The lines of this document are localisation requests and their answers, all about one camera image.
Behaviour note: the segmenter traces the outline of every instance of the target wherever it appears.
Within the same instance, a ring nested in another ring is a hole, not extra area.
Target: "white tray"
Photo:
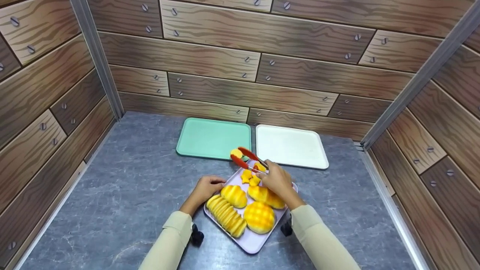
[[[253,165],[255,164],[255,161],[254,160],[249,160],[249,161],[247,161],[247,164],[249,164],[250,167],[253,167]],[[235,174],[233,174],[227,180],[225,185],[239,185],[242,188],[243,191],[247,192],[249,184],[242,184],[241,183],[241,178],[240,178],[243,171],[244,171],[244,169],[240,168]],[[298,188],[297,188],[297,185],[295,183],[293,184],[293,188],[295,189],[296,192],[298,192]],[[248,198],[247,205],[254,202],[254,200],[252,198],[250,198],[250,196],[247,195],[247,198]],[[243,212],[244,212],[245,208],[242,208],[242,209],[235,208],[235,210],[237,210],[237,212],[243,217]],[[237,243],[243,250],[245,250],[245,252],[247,252],[249,254],[255,254],[255,253],[260,251],[260,249],[265,244],[265,242],[267,241],[270,234],[273,232],[273,230],[277,226],[278,222],[280,221],[280,218],[285,214],[286,211],[287,211],[286,206],[283,209],[273,209],[273,212],[275,213],[275,225],[269,233],[257,234],[257,233],[252,232],[247,227],[247,228],[245,228],[245,232],[243,233],[242,236],[240,236],[239,238],[233,238],[229,233],[227,233],[222,228],[222,226],[220,226],[220,224],[218,224],[218,222],[215,220],[213,214],[207,209],[206,204],[204,205],[205,214],[209,218],[211,218],[213,220],[213,222],[215,222],[215,224],[217,224],[217,226],[221,230],[223,230],[233,241],[235,241],[235,243]]]
[[[327,169],[328,160],[320,136],[311,130],[258,125],[257,156],[285,165]]]

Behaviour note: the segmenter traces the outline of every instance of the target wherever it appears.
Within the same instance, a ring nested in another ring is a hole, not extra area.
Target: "countertop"
[[[184,120],[127,112],[21,269],[137,269],[201,175],[227,179],[237,170],[225,160],[179,156]],[[285,166],[300,195],[363,270],[415,269],[353,142],[321,139],[327,170]],[[181,270],[314,269],[296,237],[279,227],[258,254],[248,255],[202,209],[194,222],[205,239],[200,248],[187,247]]]

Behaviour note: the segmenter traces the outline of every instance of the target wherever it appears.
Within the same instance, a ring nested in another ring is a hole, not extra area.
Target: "hand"
[[[183,205],[180,207],[180,211],[193,217],[193,214],[197,208],[202,203],[206,202],[215,192],[221,190],[224,183],[225,179],[218,176],[202,176],[198,180],[197,186],[195,186],[192,193],[190,193],[190,196],[188,196]]]

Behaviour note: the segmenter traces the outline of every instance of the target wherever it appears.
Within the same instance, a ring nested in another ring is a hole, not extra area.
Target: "gray marble countertop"
[[[179,156],[175,147],[184,120],[126,113],[22,269],[137,269],[201,175],[228,178],[238,169],[225,160]],[[363,270],[413,270],[353,142],[321,139],[327,170],[286,166],[301,196]],[[187,247],[181,270],[314,269],[296,237],[285,237],[279,227],[258,254],[248,255],[202,209],[194,222],[205,239],[200,248]]]

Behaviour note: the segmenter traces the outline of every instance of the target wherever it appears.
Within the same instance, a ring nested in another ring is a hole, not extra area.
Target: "lavender tray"
[[[250,165],[250,167],[253,167],[255,161],[254,160],[249,160],[247,163],[248,163],[248,165]],[[247,192],[249,184],[242,184],[241,183],[241,178],[240,178],[243,171],[244,171],[244,169],[240,168],[235,174],[233,174],[227,180],[225,185],[239,185],[242,188],[243,191]],[[296,192],[298,192],[298,188],[297,188],[297,185],[295,183],[293,184],[293,188],[295,189]],[[250,196],[247,195],[247,198],[248,198],[248,203],[247,204],[251,204],[252,202],[254,202],[254,200],[252,198],[250,198]],[[241,216],[243,216],[243,211],[245,210],[245,208],[242,208],[242,209],[235,208],[235,210],[237,210],[237,212]],[[280,221],[280,218],[287,211],[287,207],[285,206],[285,208],[283,208],[283,209],[273,209],[273,211],[275,213],[275,225],[269,233],[257,234],[257,233],[252,232],[247,227],[247,228],[245,228],[245,232],[243,233],[242,236],[240,236],[239,238],[233,238],[229,233],[227,233],[222,228],[222,226],[220,226],[220,224],[218,224],[218,222],[215,220],[213,214],[207,209],[206,204],[204,205],[205,214],[209,218],[211,218],[213,220],[213,222],[215,222],[215,224],[217,224],[217,226],[224,233],[226,233],[235,243],[237,243],[243,250],[245,250],[245,252],[247,252],[249,254],[255,254],[255,253],[260,251],[260,249],[265,244],[265,242],[267,241],[270,234],[273,232],[273,230],[277,226],[278,222]]]

